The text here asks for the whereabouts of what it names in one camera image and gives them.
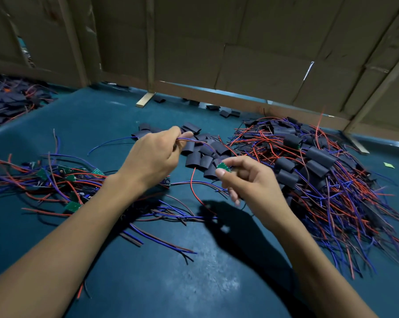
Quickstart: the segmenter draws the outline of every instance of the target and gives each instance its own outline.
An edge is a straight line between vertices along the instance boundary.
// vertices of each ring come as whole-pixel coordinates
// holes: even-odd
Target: person
[[[61,317],[115,222],[175,169],[186,144],[177,138],[191,136],[174,126],[139,139],[88,203],[0,275],[0,318]],[[292,213],[272,170],[247,156],[224,163],[234,171],[216,171],[223,187],[235,203],[242,197],[277,237],[315,314],[377,317]]]

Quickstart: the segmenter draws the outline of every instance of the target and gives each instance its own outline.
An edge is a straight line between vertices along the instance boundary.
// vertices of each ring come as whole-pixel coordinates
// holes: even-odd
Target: person's right hand
[[[287,205],[273,171],[248,156],[229,157],[223,162],[233,167],[232,172],[222,168],[216,170],[216,176],[228,188],[232,200],[239,205],[239,196],[251,211],[273,231],[278,226],[295,218]]]

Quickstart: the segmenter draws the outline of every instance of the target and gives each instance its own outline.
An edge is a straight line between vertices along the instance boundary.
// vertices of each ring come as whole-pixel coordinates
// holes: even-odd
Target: person's left hand
[[[147,190],[161,182],[176,168],[180,152],[186,145],[186,141],[176,139],[192,136],[192,132],[182,134],[177,126],[160,133],[146,134],[133,145],[116,174],[124,179],[136,181],[143,190]]]

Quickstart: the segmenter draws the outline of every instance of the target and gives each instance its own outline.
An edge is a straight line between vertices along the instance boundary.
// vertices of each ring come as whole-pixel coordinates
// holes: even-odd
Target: blue table surface
[[[117,170],[133,141],[101,147],[89,157],[86,153],[102,142],[130,136],[141,122],[169,128],[188,121],[223,139],[241,123],[239,118],[224,119],[218,112],[180,102],[150,101],[140,109],[135,103],[141,97],[139,93],[91,88],[76,91],[0,127],[0,158],[6,159],[12,153],[13,161],[21,163],[53,152],[55,129],[61,138],[61,154],[85,158],[102,171]],[[399,211],[399,148],[364,144],[371,152],[360,157],[365,166],[398,185],[380,179],[381,185],[388,186],[386,193],[396,195],[388,200]],[[383,162],[396,168],[387,168]],[[184,163],[185,157],[181,157],[171,181],[190,179],[192,170]],[[201,172],[194,178],[205,180]],[[202,200],[223,201],[206,186],[195,185],[194,189]],[[188,185],[173,187],[170,194],[199,212],[200,204]],[[0,197],[0,273],[62,221],[24,213],[21,207],[27,206],[25,201],[20,195]],[[222,229],[202,223],[188,223],[187,227],[162,221],[139,223],[140,228],[164,240],[198,252],[188,265],[180,254],[143,238],[145,244],[140,248],[121,237],[109,241],[86,278],[92,298],[83,292],[80,300],[72,302],[66,317],[309,315],[298,300],[302,297],[276,238],[249,216],[248,208],[243,213],[230,205],[218,204],[225,224]],[[61,208],[51,206],[55,211]],[[399,223],[395,228],[399,237]],[[345,268],[345,275],[380,317],[399,317],[399,265],[378,250],[373,250],[370,258],[377,274],[366,270],[364,278],[351,280]]]

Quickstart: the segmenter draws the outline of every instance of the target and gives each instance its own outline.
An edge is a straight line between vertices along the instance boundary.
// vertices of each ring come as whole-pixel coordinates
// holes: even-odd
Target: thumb
[[[223,187],[232,187],[236,192],[242,194],[245,191],[248,182],[239,178],[234,173],[228,172],[222,168],[216,170],[216,176],[223,183]]]

